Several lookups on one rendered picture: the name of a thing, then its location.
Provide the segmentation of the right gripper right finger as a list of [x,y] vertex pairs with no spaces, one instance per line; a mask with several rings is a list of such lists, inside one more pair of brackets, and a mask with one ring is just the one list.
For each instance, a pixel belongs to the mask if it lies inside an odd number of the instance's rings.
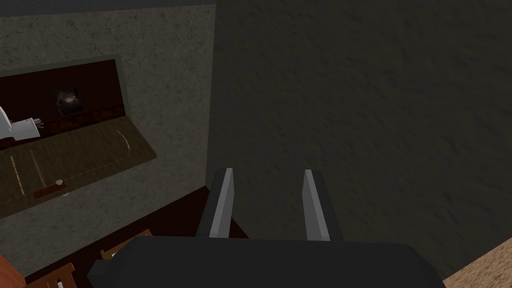
[[322,176],[314,169],[304,171],[302,203],[308,241],[343,241],[344,237]]

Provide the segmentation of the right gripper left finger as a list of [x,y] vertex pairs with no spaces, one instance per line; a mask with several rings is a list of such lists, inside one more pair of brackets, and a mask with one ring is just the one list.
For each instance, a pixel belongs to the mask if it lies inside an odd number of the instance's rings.
[[229,238],[234,203],[232,168],[216,171],[196,237]]

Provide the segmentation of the brown door leaf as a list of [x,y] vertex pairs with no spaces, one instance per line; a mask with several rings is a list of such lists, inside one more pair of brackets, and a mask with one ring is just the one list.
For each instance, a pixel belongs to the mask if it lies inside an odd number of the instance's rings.
[[[124,116],[0,151],[0,219],[156,158]],[[33,192],[63,180],[56,197]]]

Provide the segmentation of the wooden chair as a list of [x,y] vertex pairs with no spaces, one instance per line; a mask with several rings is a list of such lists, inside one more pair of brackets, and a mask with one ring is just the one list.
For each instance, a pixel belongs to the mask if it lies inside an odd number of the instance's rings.
[[[99,264],[108,264],[108,261],[114,257],[115,253],[120,251],[135,237],[151,235],[151,231],[146,229],[107,251],[101,250],[102,259],[99,260]],[[72,275],[73,271],[75,271],[73,264],[71,262],[67,263],[38,280],[27,284],[24,288],[78,288]]]

